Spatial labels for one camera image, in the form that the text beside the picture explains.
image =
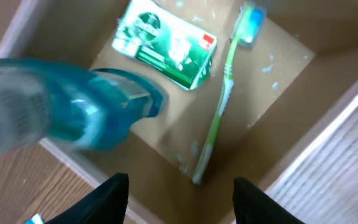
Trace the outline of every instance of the wood grain surface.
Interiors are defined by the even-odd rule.
[[[0,223],[46,220],[92,191],[81,177],[39,145],[0,156]]]

